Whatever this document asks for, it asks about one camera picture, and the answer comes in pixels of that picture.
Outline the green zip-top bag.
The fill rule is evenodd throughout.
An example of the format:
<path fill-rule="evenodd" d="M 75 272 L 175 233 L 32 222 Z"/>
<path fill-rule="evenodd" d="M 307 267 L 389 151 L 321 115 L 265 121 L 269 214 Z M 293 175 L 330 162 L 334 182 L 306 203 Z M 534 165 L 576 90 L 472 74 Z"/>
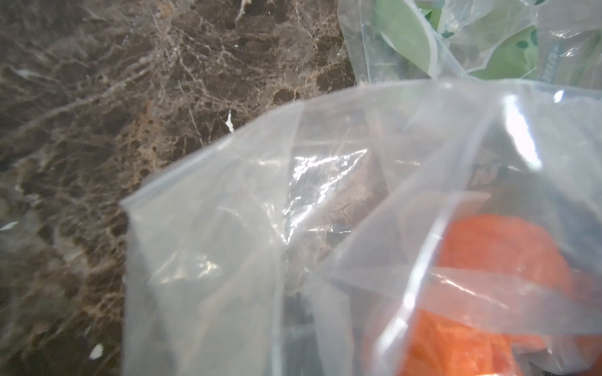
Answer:
<path fill-rule="evenodd" d="M 361 83 L 520 78 L 601 87 L 599 1 L 341 1 Z"/>

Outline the clear zip-top bag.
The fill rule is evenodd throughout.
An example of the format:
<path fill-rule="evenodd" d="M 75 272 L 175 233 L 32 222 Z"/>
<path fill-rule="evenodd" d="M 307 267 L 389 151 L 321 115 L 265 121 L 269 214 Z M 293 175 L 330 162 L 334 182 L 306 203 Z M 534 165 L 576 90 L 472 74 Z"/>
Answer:
<path fill-rule="evenodd" d="M 601 373 L 601 93 L 404 81 L 280 107 L 156 175 L 129 218 L 125 375 L 399 375 L 418 312 L 522 375 Z M 452 222 L 545 229 L 575 298 L 436 265 Z"/>

